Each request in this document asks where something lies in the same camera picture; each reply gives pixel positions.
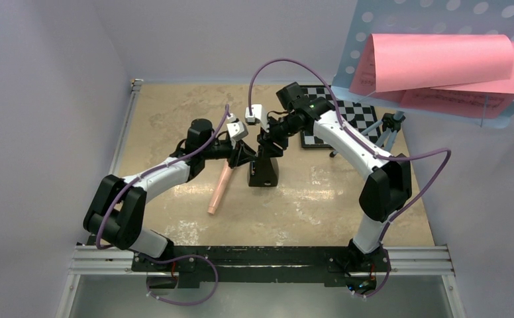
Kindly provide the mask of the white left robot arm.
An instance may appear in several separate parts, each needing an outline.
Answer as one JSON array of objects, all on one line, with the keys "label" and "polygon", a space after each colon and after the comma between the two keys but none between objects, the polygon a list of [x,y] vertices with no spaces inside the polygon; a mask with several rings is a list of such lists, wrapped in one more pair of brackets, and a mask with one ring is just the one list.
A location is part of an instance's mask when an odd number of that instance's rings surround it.
[{"label": "white left robot arm", "polygon": [[174,261],[173,242],[143,225],[146,204],[165,191],[186,184],[200,174],[208,160],[226,160],[231,168],[256,159],[256,152],[243,139],[246,125],[230,115],[221,120],[224,132],[208,119],[195,119],[173,153],[160,164],[141,173],[120,178],[105,176],[87,210],[84,229],[95,235],[98,248],[132,250],[148,256],[158,271]]}]

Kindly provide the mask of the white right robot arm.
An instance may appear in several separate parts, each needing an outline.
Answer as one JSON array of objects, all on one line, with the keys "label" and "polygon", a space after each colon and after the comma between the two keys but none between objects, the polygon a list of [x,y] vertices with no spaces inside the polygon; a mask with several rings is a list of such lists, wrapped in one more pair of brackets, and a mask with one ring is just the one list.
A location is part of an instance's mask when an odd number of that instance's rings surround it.
[{"label": "white right robot arm", "polygon": [[358,202],[363,217],[358,232],[350,240],[347,259],[358,270],[374,261],[383,251],[382,237],[389,219],[405,207],[412,196],[411,165],[404,155],[392,156],[371,142],[340,117],[334,100],[314,99],[293,82],[276,93],[283,112],[274,118],[261,104],[248,104],[245,120],[259,124],[259,155],[282,156],[288,138],[307,131],[330,145],[363,177],[365,184]]}]

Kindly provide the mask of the black metronome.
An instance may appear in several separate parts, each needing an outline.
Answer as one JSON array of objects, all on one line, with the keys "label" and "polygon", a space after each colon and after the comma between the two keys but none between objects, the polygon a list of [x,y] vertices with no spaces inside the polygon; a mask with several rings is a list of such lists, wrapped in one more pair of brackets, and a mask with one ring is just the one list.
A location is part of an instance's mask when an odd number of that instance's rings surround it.
[{"label": "black metronome", "polygon": [[258,147],[257,158],[248,169],[249,187],[276,187],[280,170],[277,158],[272,158],[263,146]]}]

